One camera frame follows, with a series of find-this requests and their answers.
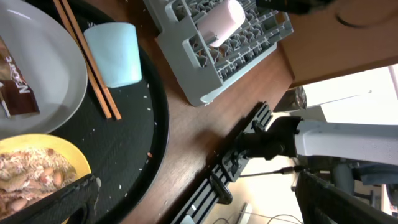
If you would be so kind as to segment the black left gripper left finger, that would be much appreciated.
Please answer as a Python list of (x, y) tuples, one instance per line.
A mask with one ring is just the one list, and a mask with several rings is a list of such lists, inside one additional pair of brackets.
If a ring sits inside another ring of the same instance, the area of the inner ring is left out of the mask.
[(1, 220), (7, 223), (94, 223), (100, 187), (88, 174), (33, 205)]

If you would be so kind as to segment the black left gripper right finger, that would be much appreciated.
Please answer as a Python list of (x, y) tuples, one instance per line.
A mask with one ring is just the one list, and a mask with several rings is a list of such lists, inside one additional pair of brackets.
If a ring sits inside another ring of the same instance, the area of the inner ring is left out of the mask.
[(397, 224), (397, 218), (307, 171), (299, 174), (295, 195), (304, 223)]

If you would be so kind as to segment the yellow bowl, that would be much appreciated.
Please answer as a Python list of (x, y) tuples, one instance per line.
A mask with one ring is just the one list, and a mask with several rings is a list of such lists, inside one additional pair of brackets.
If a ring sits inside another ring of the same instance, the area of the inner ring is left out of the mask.
[(49, 148), (61, 154), (75, 168), (76, 180), (91, 172), (79, 148), (62, 138), (48, 134), (23, 134), (1, 140), (1, 154), (27, 148)]

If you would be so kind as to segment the gold snack wrapper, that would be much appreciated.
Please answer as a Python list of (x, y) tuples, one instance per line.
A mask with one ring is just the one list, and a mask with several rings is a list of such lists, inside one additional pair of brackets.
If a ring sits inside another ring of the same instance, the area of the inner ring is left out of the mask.
[(34, 92), (1, 39), (1, 106), (6, 117), (31, 116), (40, 113)]

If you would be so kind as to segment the light blue plastic cup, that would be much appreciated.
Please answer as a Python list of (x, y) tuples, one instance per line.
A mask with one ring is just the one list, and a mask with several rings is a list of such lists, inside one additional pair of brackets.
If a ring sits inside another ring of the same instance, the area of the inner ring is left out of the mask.
[(139, 44), (133, 24), (97, 24), (83, 35), (108, 88), (133, 85), (142, 80)]

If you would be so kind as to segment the pink plastic cup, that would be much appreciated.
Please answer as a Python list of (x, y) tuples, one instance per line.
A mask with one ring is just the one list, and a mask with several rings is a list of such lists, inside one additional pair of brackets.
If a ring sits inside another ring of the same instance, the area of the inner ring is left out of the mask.
[(209, 45), (219, 47), (242, 26), (245, 19), (245, 11), (237, 0), (225, 0), (200, 20), (197, 28), (204, 41), (215, 37), (216, 40)]

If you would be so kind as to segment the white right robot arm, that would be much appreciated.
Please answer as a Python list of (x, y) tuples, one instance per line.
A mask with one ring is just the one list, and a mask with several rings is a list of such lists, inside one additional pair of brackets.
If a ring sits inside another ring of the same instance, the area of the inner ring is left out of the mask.
[(326, 156), (397, 165), (397, 126), (327, 123), (298, 116), (277, 118), (267, 131), (244, 133), (236, 142), (240, 156)]

